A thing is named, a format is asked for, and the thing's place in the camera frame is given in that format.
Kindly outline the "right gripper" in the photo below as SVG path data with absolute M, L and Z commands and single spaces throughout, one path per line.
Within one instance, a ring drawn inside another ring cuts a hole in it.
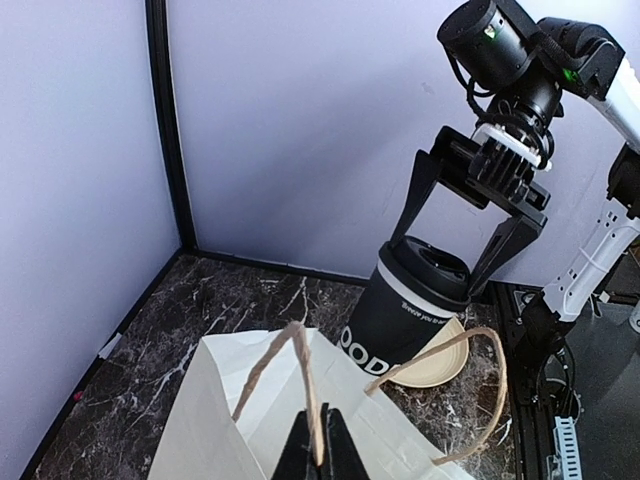
M 478 144 L 444 126 L 432 155 L 416 152 L 404 208 L 389 240 L 391 251 L 401 244 L 438 181 L 479 209 L 494 203 L 508 213 L 542 212 L 551 199 L 534 181 L 534 167 L 521 155 L 493 138 Z M 481 296 L 490 277 L 533 243 L 542 229 L 525 215 L 501 222 L 471 272 L 469 299 Z

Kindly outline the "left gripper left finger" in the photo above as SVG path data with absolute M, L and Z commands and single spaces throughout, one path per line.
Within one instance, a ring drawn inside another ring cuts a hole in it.
M 313 457 L 306 412 L 297 414 L 286 439 L 272 480 L 318 480 L 319 467 Z

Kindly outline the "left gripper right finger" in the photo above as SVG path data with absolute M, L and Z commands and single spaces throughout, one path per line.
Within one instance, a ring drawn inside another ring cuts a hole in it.
M 324 439 L 323 463 L 319 467 L 322 480 L 369 480 L 344 417 L 337 408 L 324 403 L 321 409 Z

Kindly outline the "black coffee cup lid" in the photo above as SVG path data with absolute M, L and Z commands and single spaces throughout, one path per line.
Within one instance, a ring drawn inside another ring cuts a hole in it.
M 402 285 L 431 304 L 462 312 L 470 303 L 470 271 L 459 257 L 413 237 L 392 246 L 385 242 L 379 259 Z

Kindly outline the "beige paper bag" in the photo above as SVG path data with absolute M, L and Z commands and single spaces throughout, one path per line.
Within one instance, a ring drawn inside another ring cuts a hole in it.
M 460 479 L 383 393 L 398 373 L 466 340 L 463 332 L 372 376 L 315 328 L 293 322 L 201 338 L 164 427 L 153 479 L 271 479 L 297 414 L 323 463 L 321 409 L 340 410 L 370 479 Z

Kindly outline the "black paper coffee cup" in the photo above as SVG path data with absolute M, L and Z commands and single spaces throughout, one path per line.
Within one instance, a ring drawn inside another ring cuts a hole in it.
M 338 346 L 359 368 L 379 377 L 419 355 L 459 313 L 420 298 L 379 259 Z

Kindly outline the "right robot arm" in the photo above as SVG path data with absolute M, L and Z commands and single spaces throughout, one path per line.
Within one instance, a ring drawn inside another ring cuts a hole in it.
M 380 177 L 382 194 L 379 233 L 392 231 L 409 185 L 409 155 L 435 138 L 443 124 L 471 128 L 445 55 L 436 44 L 436 28 L 455 1 L 378 2 L 382 15 L 376 34 L 394 70 L 394 87 L 401 95 L 388 110 L 394 130 L 389 164 Z M 535 18 L 561 18 L 597 23 L 626 49 L 630 62 L 639 63 L 639 4 L 636 1 L 526 1 Z M 549 221 L 540 239 L 500 268 L 494 277 L 541 286 L 568 266 L 595 228 L 605 199 L 606 177 L 623 140 L 594 107 L 573 95 L 564 101 L 565 117 L 552 131 L 556 137 L 554 166 L 541 183 L 550 191 Z M 489 239 L 490 225 L 503 219 L 492 207 L 475 213 L 462 199 L 437 188 L 433 208 L 425 213 L 417 232 L 450 247 L 467 261 L 477 261 Z

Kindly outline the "beige plate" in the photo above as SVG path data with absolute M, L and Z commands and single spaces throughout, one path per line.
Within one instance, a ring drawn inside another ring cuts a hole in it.
M 465 331 L 457 317 L 452 318 L 419 354 L 436 347 Z M 464 340 L 420 363 L 398 373 L 391 382 L 410 388 L 432 388 L 454 379 L 464 368 L 469 356 L 469 341 Z

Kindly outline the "black front rail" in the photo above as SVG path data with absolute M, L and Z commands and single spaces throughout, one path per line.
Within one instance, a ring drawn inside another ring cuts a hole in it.
M 507 361 L 516 477 L 547 479 L 554 418 L 572 417 L 576 429 L 582 412 L 576 361 L 566 340 L 573 325 L 559 321 L 536 289 L 492 282 L 489 294 Z

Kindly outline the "right black frame post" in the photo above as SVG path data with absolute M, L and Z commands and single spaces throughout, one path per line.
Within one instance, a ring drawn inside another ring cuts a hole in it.
M 198 242 L 183 162 L 174 95 L 166 1 L 146 0 L 145 17 L 156 121 L 181 247 L 196 251 Z

